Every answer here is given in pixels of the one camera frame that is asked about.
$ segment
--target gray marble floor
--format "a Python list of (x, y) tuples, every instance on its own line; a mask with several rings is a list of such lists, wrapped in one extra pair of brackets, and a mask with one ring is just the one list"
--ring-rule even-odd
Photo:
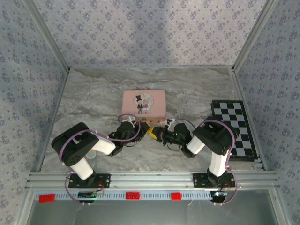
[[(236, 99), (227, 69), (71, 69), (49, 143), (81, 121), (104, 135), (115, 131), (125, 90), (165, 90), (167, 117), (189, 119), (196, 126), (211, 115), (213, 99)], [(206, 171), (210, 156), (210, 150), (204, 148), (194, 159), (186, 158), (147, 135), (114, 157), (97, 153), (88, 161), (96, 171)], [(230, 162), (235, 170), (252, 166)], [(42, 171), (67, 170), (49, 144)]]

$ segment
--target yellow object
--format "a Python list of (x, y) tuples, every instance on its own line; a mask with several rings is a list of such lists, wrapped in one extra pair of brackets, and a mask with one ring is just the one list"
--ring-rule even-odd
[(157, 137), (152, 133), (152, 130), (153, 130), (153, 127), (151, 127), (151, 128), (147, 131), (147, 133), (148, 133), (151, 137), (153, 137), (153, 138), (156, 140)]

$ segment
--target black mounting bracket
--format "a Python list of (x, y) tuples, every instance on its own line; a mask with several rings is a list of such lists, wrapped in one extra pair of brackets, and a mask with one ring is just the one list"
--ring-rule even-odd
[(209, 181), (208, 174), (206, 172), (193, 173), (194, 188), (221, 188), (224, 181), (228, 182), (231, 188), (235, 187), (234, 177), (230, 172), (225, 174), (217, 185), (214, 185)]
[(74, 173), (70, 177), (68, 187), (77, 189), (101, 189), (101, 184), (103, 184), (103, 188), (109, 188), (110, 182), (111, 175), (109, 173), (96, 173), (95, 176), (86, 180), (80, 179), (80, 177)]

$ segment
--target black and white checkerboard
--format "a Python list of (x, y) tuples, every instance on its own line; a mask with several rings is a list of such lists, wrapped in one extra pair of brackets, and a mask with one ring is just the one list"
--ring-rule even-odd
[(254, 161), (257, 159), (245, 107), (242, 101), (213, 100), (212, 115), (240, 131), (232, 149), (231, 161)]

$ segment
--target floral pattern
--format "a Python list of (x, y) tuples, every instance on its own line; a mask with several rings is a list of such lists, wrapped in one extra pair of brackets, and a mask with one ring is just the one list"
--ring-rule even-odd
[(36, 0), (70, 67), (232, 65), (266, 0)]
[(300, 224), (300, 3), (280, 0), (238, 72), (269, 169)]
[(63, 70), (21, 0), (0, 2), (0, 224), (13, 224), (61, 88)]

